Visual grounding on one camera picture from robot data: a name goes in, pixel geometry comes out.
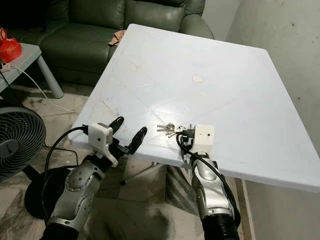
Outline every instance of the table surface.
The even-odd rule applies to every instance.
[[[122,145],[148,128],[142,160],[184,164],[157,124],[213,125],[223,174],[320,192],[319,157],[264,49],[131,24],[73,127],[118,116]],[[83,133],[69,139],[90,148]]]
[[[27,43],[20,44],[22,46],[22,54],[21,56],[12,60],[10,64],[22,70],[26,70],[41,55],[41,50],[40,47],[37,45]],[[3,72],[3,75],[9,84],[11,84],[20,74],[21,72],[14,68],[10,71]],[[7,84],[0,75],[0,92],[4,90],[6,87]]]

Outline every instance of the white wall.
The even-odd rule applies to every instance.
[[[320,1],[242,0],[227,41],[269,52],[319,154]],[[257,240],[320,239],[320,194],[246,187]]]
[[[216,40],[224,41],[241,0],[206,0],[203,19]]]

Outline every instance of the power strip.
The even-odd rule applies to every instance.
[[[8,71],[10,71],[11,70],[11,64],[10,63],[1,63],[1,66],[2,66],[2,68],[0,67],[0,71],[2,72],[2,73],[4,73],[4,72],[8,72]]]

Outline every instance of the small cloth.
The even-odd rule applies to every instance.
[[[124,37],[126,33],[126,30],[120,30],[120,31],[117,31],[116,33],[113,34],[113,38],[110,42],[108,42],[108,45],[111,47],[111,46],[118,46],[121,39]]]

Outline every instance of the keys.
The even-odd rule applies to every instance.
[[[156,130],[157,132],[173,133],[175,131],[175,125],[171,122],[169,122],[167,125],[157,125],[156,127],[158,128]]]

